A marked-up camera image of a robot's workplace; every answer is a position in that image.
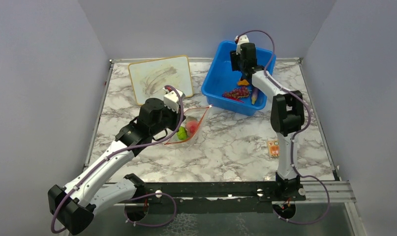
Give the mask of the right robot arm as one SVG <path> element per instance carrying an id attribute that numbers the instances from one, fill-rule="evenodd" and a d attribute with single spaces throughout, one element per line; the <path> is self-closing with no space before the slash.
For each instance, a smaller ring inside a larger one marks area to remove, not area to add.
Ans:
<path id="1" fill-rule="evenodd" d="M 300 177 L 296 170 L 296 142 L 305 122 L 302 94 L 280 85 L 257 63 L 256 46 L 253 43 L 237 42 L 237 48 L 231 51 L 230 57 L 232 69 L 242 73 L 241 79 L 271 100 L 270 122 L 279 142 L 279 163 L 273 191 L 278 199 L 286 200 L 300 188 Z"/>

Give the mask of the pink peach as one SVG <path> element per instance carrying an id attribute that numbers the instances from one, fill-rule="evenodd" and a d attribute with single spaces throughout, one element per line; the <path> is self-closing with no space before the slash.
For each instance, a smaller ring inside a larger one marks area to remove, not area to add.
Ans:
<path id="1" fill-rule="evenodd" d="M 187 130 L 188 136 L 193 136 L 199 128 L 198 121 L 190 121 L 185 124 L 185 129 Z"/>

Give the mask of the clear zip top bag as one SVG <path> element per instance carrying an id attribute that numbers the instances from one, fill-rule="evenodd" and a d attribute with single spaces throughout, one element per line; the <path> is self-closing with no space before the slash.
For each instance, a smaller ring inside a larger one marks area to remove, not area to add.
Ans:
<path id="1" fill-rule="evenodd" d="M 190 108 L 185 110 L 185 120 L 182 122 L 178 132 L 171 137 L 165 145 L 173 145 L 180 147 L 187 147 L 193 145 L 202 128 L 206 125 L 207 118 L 212 111 L 213 106 L 201 108 Z"/>

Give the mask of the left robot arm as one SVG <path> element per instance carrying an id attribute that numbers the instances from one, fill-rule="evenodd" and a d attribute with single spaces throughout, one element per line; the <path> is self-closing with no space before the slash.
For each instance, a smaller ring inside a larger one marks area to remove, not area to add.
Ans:
<path id="1" fill-rule="evenodd" d="M 102 189 L 123 165 L 147 147 L 161 144 L 176 134 L 184 121 L 183 100 L 176 94 L 163 99 L 149 98 L 139 114 L 122 127 L 105 152 L 75 179 L 48 190 L 49 210 L 53 215 L 51 232 L 67 230 L 81 233 L 101 211 L 130 199 L 138 202 L 144 188 L 130 178 Z"/>

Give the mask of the green lime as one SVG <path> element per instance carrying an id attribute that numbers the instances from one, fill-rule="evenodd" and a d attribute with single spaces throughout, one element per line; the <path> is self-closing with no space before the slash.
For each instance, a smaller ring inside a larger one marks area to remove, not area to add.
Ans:
<path id="1" fill-rule="evenodd" d="M 178 129 L 177 138 L 178 138 L 179 141 L 184 141 L 184 140 L 188 139 L 187 130 L 183 126 L 181 126 Z"/>

